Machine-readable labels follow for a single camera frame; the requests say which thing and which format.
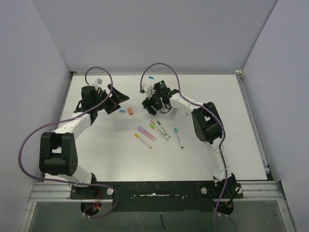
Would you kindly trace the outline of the orange highlighter cap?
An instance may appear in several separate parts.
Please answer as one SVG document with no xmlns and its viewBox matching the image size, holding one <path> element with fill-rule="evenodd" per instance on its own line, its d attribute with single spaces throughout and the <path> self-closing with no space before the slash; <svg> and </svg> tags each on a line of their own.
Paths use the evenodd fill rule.
<svg viewBox="0 0 309 232">
<path fill-rule="evenodd" d="M 128 113 L 129 113 L 129 115 L 133 115 L 133 114 L 134 114 L 132 108 L 128 108 L 127 111 L 128 111 Z"/>
</svg>

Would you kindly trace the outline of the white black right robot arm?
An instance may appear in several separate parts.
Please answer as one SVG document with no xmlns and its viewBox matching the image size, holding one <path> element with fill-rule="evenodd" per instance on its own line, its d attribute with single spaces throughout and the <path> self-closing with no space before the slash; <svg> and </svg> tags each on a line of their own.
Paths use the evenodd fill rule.
<svg viewBox="0 0 309 232">
<path fill-rule="evenodd" d="M 206 145 L 213 166 L 213 177 L 219 182 L 215 185 L 216 194 L 222 198 L 231 194 L 232 186 L 227 180 L 231 180 L 235 175 L 224 155 L 222 143 L 225 130 L 214 103 L 202 103 L 188 98 L 177 89 L 171 90 L 164 81 L 140 84 L 140 93 L 146 94 L 142 105 L 151 115 L 166 106 L 168 109 L 181 110 L 192 117 L 195 135 Z"/>
</svg>

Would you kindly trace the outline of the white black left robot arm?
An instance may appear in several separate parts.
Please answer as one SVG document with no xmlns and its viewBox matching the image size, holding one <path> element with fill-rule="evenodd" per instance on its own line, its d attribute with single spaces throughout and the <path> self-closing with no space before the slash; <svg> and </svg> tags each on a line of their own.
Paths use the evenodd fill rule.
<svg viewBox="0 0 309 232">
<path fill-rule="evenodd" d="M 110 92 L 103 90 L 100 84 L 82 87 L 81 100 L 78 102 L 72 118 L 53 132 L 41 135 L 39 169 L 43 174 L 59 176 L 71 184 L 81 187 L 81 193 L 89 199 L 96 197 L 98 186 L 94 174 L 78 164 L 75 140 L 96 120 L 101 110 L 111 114 L 121 108 L 120 103 L 129 100 L 129 96 L 108 85 Z"/>
</svg>

